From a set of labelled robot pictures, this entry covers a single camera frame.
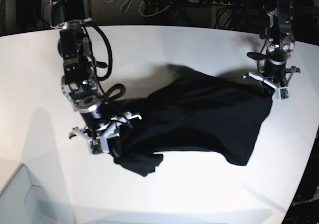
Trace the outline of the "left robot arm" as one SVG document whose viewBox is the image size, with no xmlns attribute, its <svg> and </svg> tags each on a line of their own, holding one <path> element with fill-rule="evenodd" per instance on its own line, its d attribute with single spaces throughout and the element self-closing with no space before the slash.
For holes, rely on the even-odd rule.
<svg viewBox="0 0 319 224">
<path fill-rule="evenodd" d="M 272 88 L 274 92 L 286 95 L 293 74 L 300 71 L 295 66 L 286 67 L 295 48 L 293 0 L 268 0 L 265 10 L 269 25 L 265 28 L 264 45 L 258 53 L 247 53 L 249 58 L 257 61 L 257 70 L 244 74 L 243 79 L 252 78 Z"/>
</svg>

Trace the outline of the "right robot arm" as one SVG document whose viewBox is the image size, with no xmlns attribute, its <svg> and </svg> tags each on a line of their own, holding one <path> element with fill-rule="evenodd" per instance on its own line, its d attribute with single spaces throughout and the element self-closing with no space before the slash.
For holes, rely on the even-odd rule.
<svg viewBox="0 0 319 224">
<path fill-rule="evenodd" d="M 107 91 L 101 87 L 101 82 L 112 73 L 113 54 L 106 35 L 92 23 L 90 0 L 50 0 L 50 5 L 50 26 L 59 30 L 57 48 L 63 59 L 61 89 L 85 122 L 84 128 L 73 128 L 69 138 L 84 139 L 93 153 L 119 149 L 124 140 L 121 126 L 131 129 L 130 121 L 141 116 L 122 112 L 115 106 L 115 101 L 126 92 L 124 85 L 115 84 Z M 89 26 L 101 36 L 108 62 L 99 62 L 94 57 Z"/>
</svg>

